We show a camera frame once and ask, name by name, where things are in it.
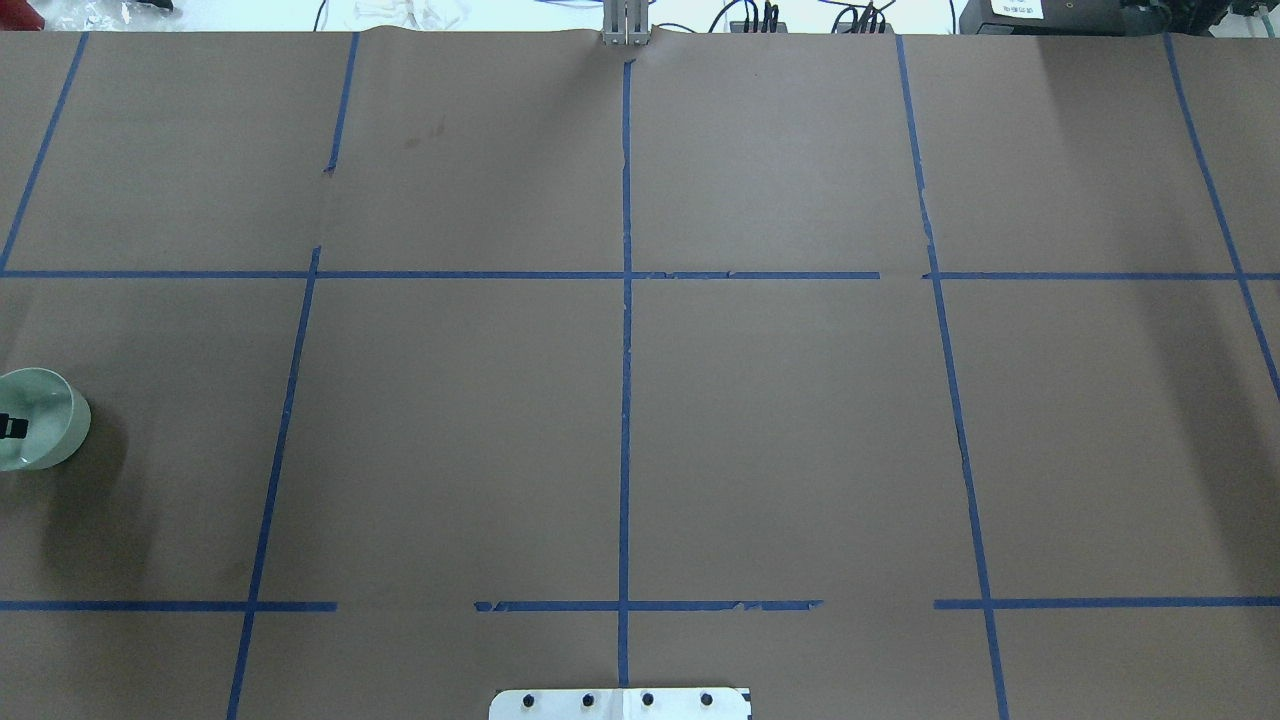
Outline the red object at corner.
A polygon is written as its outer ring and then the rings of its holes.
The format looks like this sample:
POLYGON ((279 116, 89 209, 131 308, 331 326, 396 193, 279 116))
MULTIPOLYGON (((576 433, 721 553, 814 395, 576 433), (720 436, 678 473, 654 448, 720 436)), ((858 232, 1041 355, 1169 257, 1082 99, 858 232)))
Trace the red object at corner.
POLYGON ((46 22, 44 17, 26 0, 0 0, 0 29, 8 31, 44 31, 46 22))

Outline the light green cup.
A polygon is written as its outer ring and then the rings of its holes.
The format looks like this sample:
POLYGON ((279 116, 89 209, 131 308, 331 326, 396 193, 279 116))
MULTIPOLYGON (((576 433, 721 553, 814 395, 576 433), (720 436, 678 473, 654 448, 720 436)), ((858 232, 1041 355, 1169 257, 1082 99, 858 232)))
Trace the light green cup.
POLYGON ((1 378, 1 413, 29 420, 24 439, 1 439, 3 471, 37 471, 68 460, 92 421, 86 397, 56 372, 29 366, 1 378))

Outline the grey metal bracket post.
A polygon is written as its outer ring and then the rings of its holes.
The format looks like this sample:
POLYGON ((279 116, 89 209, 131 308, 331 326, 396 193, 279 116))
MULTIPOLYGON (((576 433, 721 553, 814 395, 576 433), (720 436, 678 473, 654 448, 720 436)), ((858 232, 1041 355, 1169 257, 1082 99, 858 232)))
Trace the grey metal bracket post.
POLYGON ((602 41, 605 46, 643 46, 652 38, 648 0, 604 0, 602 41))

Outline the white metal mounting plate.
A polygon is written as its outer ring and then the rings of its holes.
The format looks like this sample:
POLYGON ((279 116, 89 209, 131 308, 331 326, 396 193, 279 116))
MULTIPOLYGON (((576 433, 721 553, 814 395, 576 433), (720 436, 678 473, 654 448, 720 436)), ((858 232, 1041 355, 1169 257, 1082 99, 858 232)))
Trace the white metal mounting plate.
POLYGON ((512 689, 489 719, 751 719, 746 689, 731 687, 512 689))

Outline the crumpled clear plastic bag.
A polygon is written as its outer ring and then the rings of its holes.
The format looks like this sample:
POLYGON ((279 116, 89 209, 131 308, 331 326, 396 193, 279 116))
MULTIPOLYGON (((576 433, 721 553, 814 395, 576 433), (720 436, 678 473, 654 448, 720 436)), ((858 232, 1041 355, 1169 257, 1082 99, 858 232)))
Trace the crumpled clear plastic bag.
POLYGON ((164 31, 177 15, 173 1, 31 1, 51 31, 164 31))

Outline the black device with label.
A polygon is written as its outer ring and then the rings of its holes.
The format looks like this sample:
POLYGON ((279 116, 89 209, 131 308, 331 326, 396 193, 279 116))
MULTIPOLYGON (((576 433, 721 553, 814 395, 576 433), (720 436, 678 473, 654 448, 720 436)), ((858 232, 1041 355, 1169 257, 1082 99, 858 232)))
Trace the black device with label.
POLYGON ((1234 1, 968 1, 960 35, 1202 36, 1234 1))

